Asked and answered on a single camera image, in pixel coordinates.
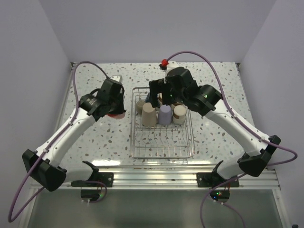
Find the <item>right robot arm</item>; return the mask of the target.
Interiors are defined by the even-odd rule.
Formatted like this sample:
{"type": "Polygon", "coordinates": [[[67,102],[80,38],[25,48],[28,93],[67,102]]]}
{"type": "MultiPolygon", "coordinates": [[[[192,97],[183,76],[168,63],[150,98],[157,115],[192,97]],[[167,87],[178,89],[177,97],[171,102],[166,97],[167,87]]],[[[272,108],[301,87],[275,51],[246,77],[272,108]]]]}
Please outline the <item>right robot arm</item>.
{"type": "Polygon", "coordinates": [[[258,132],[254,126],[237,113],[227,109],[222,94],[211,85],[197,85],[189,70],[176,67],[166,72],[164,79],[149,82],[150,99],[153,107],[158,104],[158,94],[164,105],[179,102],[189,110],[213,121],[233,137],[244,149],[244,154],[227,161],[220,161],[211,173],[203,177],[211,186],[223,186],[229,179],[240,174],[258,177],[268,165],[276,146],[278,136],[258,132]]]}

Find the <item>steel cup with handle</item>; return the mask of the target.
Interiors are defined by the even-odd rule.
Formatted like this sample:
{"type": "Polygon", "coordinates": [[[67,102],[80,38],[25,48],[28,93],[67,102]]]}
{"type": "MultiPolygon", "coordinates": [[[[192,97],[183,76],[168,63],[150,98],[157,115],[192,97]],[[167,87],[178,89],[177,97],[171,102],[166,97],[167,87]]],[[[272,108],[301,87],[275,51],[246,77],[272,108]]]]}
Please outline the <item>steel cup with handle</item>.
{"type": "Polygon", "coordinates": [[[186,120],[187,109],[183,105],[178,105],[173,110],[172,120],[175,124],[182,124],[186,120]]]}

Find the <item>dark blue mug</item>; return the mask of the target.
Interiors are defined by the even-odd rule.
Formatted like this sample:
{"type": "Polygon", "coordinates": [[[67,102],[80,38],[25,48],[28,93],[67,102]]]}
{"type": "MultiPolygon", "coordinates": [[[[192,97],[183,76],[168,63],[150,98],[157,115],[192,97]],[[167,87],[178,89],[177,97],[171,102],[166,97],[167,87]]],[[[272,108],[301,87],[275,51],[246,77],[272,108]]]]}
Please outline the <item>dark blue mug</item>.
{"type": "Polygon", "coordinates": [[[151,102],[150,93],[147,94],[145,102],[146,103],[150,103],[151,102]]]}

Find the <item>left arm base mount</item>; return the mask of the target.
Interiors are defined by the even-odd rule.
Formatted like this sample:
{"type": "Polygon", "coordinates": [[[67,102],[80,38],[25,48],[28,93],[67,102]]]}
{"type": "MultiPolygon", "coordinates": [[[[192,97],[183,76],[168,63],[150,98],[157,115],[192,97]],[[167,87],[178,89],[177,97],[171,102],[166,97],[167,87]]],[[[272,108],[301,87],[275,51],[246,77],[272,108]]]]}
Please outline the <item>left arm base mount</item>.
{"type": "Polygon", "coordinates": [[[92,177],[87,181],[76,180],[71,182],[72,187],[100,187],[101,185],[97,183],[89,183],[91,181],[98,181],[103,183],[106,187],[112,187],[114,181],[114,173],[113,172],[99,172],[93,174],[92,177]]]}

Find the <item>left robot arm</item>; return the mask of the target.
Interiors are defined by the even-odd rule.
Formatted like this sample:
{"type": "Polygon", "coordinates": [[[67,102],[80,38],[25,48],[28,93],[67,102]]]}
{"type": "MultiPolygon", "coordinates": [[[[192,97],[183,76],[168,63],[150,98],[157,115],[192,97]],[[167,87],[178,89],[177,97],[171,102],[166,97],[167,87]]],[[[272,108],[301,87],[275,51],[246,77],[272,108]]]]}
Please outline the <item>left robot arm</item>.
{"type": "Polygon", "coordinates": [[[65,123],[47,142],[35,151],[27,149],[22,159],[26,171],[45,189],[52,192],[65,182],[83,181],[87,186],[98,183],[98,169],[92,163],[83,161],[75,168],[60,167],[61,161],[77,139],[105,115],[116,116],[125,113],[124,87],[120,81],[106,79],[97,94],[81,97],[65,123]]]}

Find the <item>purple plastic cup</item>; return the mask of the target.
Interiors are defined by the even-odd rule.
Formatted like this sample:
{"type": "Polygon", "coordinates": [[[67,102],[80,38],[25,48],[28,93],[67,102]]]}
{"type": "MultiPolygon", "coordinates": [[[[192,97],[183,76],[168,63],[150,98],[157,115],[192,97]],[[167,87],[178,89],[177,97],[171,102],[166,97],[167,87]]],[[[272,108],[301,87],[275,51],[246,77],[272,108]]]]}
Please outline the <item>purple plastic cup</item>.
{"type": "Polygon", "coordinates": [[[158,123],[169,125],[171,123],[172,110],[168,105],[162,105],[158,111],[158,123]]]}

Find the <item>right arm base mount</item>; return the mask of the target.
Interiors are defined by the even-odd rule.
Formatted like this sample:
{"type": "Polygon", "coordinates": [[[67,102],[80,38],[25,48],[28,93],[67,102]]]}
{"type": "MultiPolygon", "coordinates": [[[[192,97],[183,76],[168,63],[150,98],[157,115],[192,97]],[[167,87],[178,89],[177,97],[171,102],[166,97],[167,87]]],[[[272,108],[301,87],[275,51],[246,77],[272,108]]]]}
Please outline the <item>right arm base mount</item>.
{"type": "Polygon", "coordinates": [[[228,181],[213,172],[198,172],[196,173],[196,180],[199,188],[213,188],[228,181]]]}

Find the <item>tall beige plastic cup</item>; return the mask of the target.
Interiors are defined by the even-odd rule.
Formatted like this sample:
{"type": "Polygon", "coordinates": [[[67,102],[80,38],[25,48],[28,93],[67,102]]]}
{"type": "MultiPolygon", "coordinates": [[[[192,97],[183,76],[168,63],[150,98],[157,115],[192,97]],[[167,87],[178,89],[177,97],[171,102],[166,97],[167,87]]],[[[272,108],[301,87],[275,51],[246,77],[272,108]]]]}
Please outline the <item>tall beige plastic cup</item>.
{"type": "Polygon", "coordinates": [[[154,127],[157,124],[156,109],[151,103],[145,103],[142,107],[142,125],[145,127],[154,127]]]}

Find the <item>small grey-green mug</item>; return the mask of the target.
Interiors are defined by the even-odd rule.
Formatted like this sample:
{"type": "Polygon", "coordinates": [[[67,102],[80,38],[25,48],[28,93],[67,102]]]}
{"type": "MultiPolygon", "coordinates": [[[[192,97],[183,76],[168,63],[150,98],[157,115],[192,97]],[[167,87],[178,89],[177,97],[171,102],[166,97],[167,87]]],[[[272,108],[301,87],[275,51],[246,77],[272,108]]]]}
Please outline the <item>small grey-green mug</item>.
{"type": "Polygon", "coordinates": [[[139,100],[139,101],[135,104],[135,109],[136,109],[136,112],[137,112],[138,114],[142,114],[144,104],[145,104],[145,101],[144,101],[144,100],[139,100]]]}

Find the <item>cream brown-banded cup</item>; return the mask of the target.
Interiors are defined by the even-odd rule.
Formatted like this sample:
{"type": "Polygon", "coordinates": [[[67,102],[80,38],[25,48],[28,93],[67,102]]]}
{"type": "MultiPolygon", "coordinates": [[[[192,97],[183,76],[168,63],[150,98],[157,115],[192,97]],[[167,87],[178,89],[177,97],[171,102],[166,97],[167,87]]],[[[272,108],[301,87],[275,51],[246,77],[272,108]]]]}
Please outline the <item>cream brown-banded cup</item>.
{"type": "Polygon", "coordinates": [[[163,105],[162,94],[161,93],[158,94],[158,101],[159,101],[160,105],[163,105]]]}
{"type": "Polygon", "coordinates": [[[173,103],[171,104],[171,109],[174,110],[176,106],[182,105],[182,103],[173,103]]]}

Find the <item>red plastic cup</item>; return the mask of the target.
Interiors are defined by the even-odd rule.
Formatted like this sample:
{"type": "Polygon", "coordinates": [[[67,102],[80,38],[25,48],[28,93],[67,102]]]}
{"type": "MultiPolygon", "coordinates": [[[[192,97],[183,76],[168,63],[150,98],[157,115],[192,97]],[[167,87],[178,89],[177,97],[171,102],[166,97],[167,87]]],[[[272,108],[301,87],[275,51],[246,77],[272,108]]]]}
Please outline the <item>red plastic cup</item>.
{"type": "Polygon", "coordinates": [[[125,117],[125,113],[122,114],[108,114],[109,117],[113,119],[123,119],[125,117]]]}

